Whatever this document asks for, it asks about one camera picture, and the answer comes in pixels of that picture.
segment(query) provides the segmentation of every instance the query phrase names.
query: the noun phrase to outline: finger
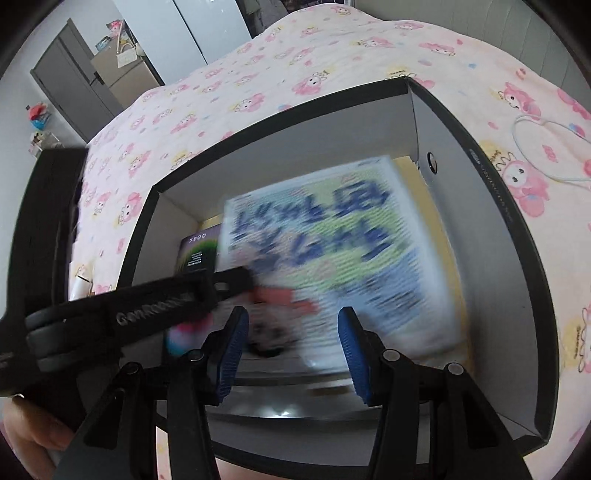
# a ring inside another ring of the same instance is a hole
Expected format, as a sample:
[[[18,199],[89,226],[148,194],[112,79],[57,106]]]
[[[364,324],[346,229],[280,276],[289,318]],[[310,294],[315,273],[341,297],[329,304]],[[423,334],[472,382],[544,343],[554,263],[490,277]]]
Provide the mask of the finger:
[[[10,427],[6,428],[6,433],[12,443],[14,454],[29,475],[38,480],[51,480],[56,467],[47,450],[35,442],[19,437]]]
[[[66,425],[22,397],[13,397],[8,402],[6,415],[16,435],[47,449],[65,450],[74,438]]]

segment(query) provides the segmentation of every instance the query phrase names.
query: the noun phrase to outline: bedsheet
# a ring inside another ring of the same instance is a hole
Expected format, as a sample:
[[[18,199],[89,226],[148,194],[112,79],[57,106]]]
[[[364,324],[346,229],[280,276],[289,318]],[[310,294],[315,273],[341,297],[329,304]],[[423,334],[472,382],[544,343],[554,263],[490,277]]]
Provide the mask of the bedsheet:
[[[534,478],[549,479],[591,419],[591,190],[588,182],[560,183],[534,169],[511,128],[529,113],[584,137],[591,135],[591,115],[482,41],[319,5],[288,15],[178,83],[145,93],[89,143],[71,275],[86,270],[95,293],[115,288],[151,186],[199,152],[300,103],[400,75],[429,89],[480,143],[535,239],[558,322],[561,377],[550,443],[526,460]],[[529,158],[555,175],[591,176],[591,148],[567,130],[529,122],[518,135]]]

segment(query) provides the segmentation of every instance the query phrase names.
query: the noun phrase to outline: gray door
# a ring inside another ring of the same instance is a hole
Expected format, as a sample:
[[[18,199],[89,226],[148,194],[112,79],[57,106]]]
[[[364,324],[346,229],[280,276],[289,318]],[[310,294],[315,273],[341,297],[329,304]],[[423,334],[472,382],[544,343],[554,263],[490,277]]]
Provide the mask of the gray door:
[[[31,70],[50,102],[86,142],[123,111],[91,58],[88,45],[68,20]]]

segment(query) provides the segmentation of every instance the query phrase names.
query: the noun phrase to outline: white cord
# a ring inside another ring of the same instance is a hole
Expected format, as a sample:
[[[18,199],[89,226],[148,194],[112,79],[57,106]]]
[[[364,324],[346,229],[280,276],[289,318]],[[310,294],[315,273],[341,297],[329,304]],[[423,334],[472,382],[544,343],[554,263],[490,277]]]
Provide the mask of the white cord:
[[[569,127],[567,127],[566,125],[560,124],[558,122],[555,122],[554,120],[549,120],[548,118],[542,118],[536,115],[532,115],[530,113],[524,113],[523,115],[519,115],[517,118],[515,118],[515,121],[513,122],[513,126],[511,127],[511,134],[513,135],[513,140],[515,141],[515,145],[517,145],[517,149],[520,151],[521,156],[527,161],[527,163],[529,163],[532,167],[534,167],[537,171],[539,171],[542,175],[548,177],[549,179],[552,180],[556,180],[556,181],[562,181],[562,182],[571,182],[571,181],[591,181],[590,177],[574,177],[574,178],[568,178],[568,177],[557,177],[556,175],[552,175],[550,173],[545,172],[544,170],[542,170],[541,168],[539,168],[539,166],[535,165],[529,158],[527,158],[527,156],[525,155],[525,153],[523,152],[519,141],[517,140],[517,135],[515,133],[516,127],[517,127],[517,123],[519,123],[522,120],[528,119],[530,122],[532,122],[533,124],[536,125],[541,125],[544,123],[549,123],[549,124],[554,124],[554,125],[558,125],[559,127],[563,127],[566,130],[568,130],[569,132],[574,133],[575,135],[577,135],[577,137],[582,138],[583,140],[585,140],[588,144],[591,145],[591,141],[588,140],[587,138],[579,135],[577,132],[575,132],[574,130],[571,130]]]

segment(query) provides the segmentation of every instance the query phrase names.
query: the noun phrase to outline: book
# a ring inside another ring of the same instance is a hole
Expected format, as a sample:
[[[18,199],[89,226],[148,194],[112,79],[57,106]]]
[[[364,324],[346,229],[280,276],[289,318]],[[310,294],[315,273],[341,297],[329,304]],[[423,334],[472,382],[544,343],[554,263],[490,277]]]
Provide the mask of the book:
[[[283,181],[225,204],[217,270],[247,266],[254,295],[222,302],[249,312],[241,374],[346,371],[337,314],[413,359],[464,342],[445,274],[413,200],[387,157]]]

